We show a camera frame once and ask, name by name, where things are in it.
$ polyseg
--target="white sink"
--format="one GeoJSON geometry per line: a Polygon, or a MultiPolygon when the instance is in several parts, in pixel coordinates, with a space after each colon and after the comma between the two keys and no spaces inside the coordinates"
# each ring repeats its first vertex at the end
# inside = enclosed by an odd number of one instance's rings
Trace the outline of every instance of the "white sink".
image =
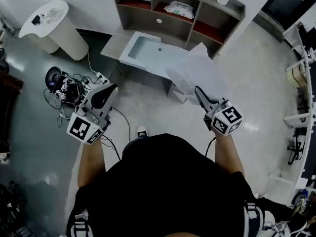
{"type": "Polygon", "coordinates": [[[119,61],[169,78],[165,69],[170,64],[185,59],[188,53],[189,51],[185,49],[161,42],[159,37],[135,32],[119,57],[119,61]]]}

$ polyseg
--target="wooden shelf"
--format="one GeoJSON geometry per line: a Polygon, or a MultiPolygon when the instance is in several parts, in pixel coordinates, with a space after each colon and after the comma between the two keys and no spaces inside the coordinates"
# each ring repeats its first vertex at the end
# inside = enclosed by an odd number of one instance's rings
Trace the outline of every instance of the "wooden shelf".
{"type": "Polygon", "coordinates": [[[199,34],[203,34],[220,44],[224,44],[225,39],[222,37],[220,30],[210,25],[207,25],[201,21],[198,21],[198,20],[196,21],[193,27],[193,31],[199,34]]]}
{"type": "Polygon", "coordinates": [[[135,7],[145,10],[150,10],[150,2],[142,1],[142,0],[121,0],[118,2],[118,5],[127,6],[127,7],[135,7]]]}
{"type": "Polygon", "coordinates": [[[191,24],[193,23],[193,19],[189,19],[189,18],[180,16],[180,15],[177,15],[177,14],[173,14],[173,13],[167,12],[167,11],[164,9],[167,5],[168,5],[167,3],[160,2],[160,3],[158,3],[158,5],[155,7],[154,11],[155,11],[155,12],[162,13],[162,14],[165,14],[165,15],[168,15],[168,16],[171,16],[171,17],[179,18],[179,19],[181,19],[181,20],[183,20],[183,21],[186,21],[186,22],[189,22],[189,23],[191,23],[191,24]]]}

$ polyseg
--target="person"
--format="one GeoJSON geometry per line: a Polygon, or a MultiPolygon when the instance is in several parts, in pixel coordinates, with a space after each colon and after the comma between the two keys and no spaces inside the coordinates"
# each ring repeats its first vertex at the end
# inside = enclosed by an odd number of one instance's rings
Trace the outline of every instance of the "person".
{"type": "Polygon", "coordinates": [[[232,136],[214,132],[215,162],[177,136],[149,137],[144,126],[108,171],[101,141],[84,145],[68,236],[82,227],[94,237],[242,237],[245,200],[300,231],[306,221],[292,209],[253,196],[232,136]]]}

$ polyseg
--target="gray floor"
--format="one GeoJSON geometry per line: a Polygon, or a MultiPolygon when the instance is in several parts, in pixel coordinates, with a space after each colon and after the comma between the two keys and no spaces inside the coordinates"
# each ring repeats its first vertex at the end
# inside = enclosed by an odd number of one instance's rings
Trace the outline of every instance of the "gray floor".
{"type": "MultiPolygon", "coordinates": [[[[71,61],[62,51],[48,55],[27,40],[13,39],[7,52],[7,60],[14,67],[11,74],[24,80],[25,88],[12,121],[11,165],[1,166],[1,177],[7,177],[12,170],[27,190],[32,219],[53,236],[62,233],[65,212],[67,217],[74,202],[81,150],[78,151],[79,143],[65,133],[66,125],[55,127],[58,112],[51,109],[42,96],[44,76],[51,66],[88,74],[88,65],[86,60],[71,61]]],[[[286,44],[278,43],[251,23],[218,64],[230,86],[231,100],[245,117],[243,127],[233,137],[246,179],[254,192],[268,192],[270,198],[283,203],[288,203],[294,191],[290,186],[269,180],[268,174],[282,172],[295,176],[295,170],[300,167],[299,162],[291,169],[286,167],[286,146],[292,130],[282,120],[283,116],[295,113],[296,92],[284,71],[294,61],[295,55],[286,44]]],[[[96,70],[111,70],[114,66],[108,60],[94,63],[104,66],[96,70]]],[[[137,126],[144,124],[150,135],[171,133],[204,153],[213,134],[202,121],[203,109],[168,98],[165,90],[164,79],[138,69],[131,70],[119,85],[115,106],[128,118],[132,139],[137,126]]],[[[106,135],[113,139],[121,154],[128,142],[127,124],[115,111],[111,111],[110,116],[112,125],[106,135]]],[[[107,169],[118,160],[115,152],[107,147],[104,147],[104,156],[107,169]]],[[[214,159],[214,145],[208,157],[214,159]]]]}
{"type": "MultiPolygon", "coordinates": [[[[100,52],[109,36],[83,36],[90,46],[93,68],[108,77],[115,63],[100,52]]],[[[62,50],[49,55],[27,38],[11,38],[5,52],[10,74],[24,81],[24,86],[12,115],[12,154],[10,165],[0,166],[1,182],[13,179],[21,184],[30,224],[38,236],[59,236],[64,230],[64,207],[80,143],[66,134],[67,121],[56,127],[59,111],[44,100],[44,79],[52,66],[90,76],[94,81],[96,76],[87,58],[75,62],[62,50]]]]}

